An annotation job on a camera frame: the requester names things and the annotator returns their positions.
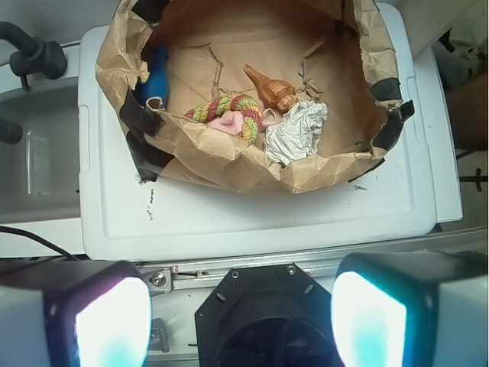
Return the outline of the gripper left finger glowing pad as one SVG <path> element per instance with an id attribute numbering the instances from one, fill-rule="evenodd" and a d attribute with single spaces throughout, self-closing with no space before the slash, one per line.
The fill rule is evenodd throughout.
<path id="1" fill-rule="evenodd" d="M 142 366 L 151 297 L 127 261 L 3 261 L 3 366 Z"/>

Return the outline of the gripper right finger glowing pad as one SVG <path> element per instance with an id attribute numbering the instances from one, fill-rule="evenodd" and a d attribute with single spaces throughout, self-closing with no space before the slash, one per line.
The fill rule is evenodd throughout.
<path id="1" fill-rule="evenodd" d="M 488 256 L 346 255 L 332 288 L 331 322 L 346 366 L 486 366 Z"/>

